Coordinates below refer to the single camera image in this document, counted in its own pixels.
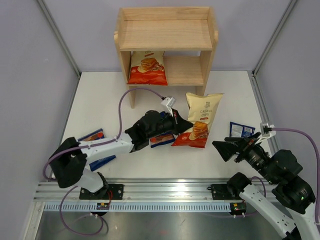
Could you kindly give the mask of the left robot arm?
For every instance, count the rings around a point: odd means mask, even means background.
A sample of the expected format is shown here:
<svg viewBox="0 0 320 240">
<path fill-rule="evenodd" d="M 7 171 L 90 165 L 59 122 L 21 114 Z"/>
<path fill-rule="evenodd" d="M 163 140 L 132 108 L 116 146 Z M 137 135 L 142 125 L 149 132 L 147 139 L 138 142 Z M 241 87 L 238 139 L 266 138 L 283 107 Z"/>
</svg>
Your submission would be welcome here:
<svg viewBox="0 0 320 240">
<path fill-rule="evenodd" d="M 61 189 L 78 186 L 88 190 L 95 198 L 108 194 L 108 183 L 100 172 L 86 166 L 103 158 L 129 154 L 147 147 L 150 139 L 171 132 L 184 133 L 193 124 L 183 119 L 177 110 L 160 113 L 149 110 L 132 127 L 114 138 L 77 141 L 67 138 L 49 159 L 50 168 Z"/>
</svg>

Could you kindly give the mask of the cassava chips bag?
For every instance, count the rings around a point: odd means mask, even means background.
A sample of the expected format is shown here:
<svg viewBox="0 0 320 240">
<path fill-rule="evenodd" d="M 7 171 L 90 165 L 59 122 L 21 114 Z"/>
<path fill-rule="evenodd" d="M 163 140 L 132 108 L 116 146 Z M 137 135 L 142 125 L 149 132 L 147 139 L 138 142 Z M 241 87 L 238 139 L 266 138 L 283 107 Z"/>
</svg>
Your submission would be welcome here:
<svg viewBox="0 0 320 240">
<path fill-rule="evenodd" d="M 204 149 L 222 97 L 222 93 L 200 96 L 187 92 L 186 101 L 189 108 L 187 120 L 192 126 L 179 134 L 172 146 Z"/>
<path fill-rule="evenodd" d="M 133 51 L 128 85 L 167 86 L 164 51 Z"/>
</svg>

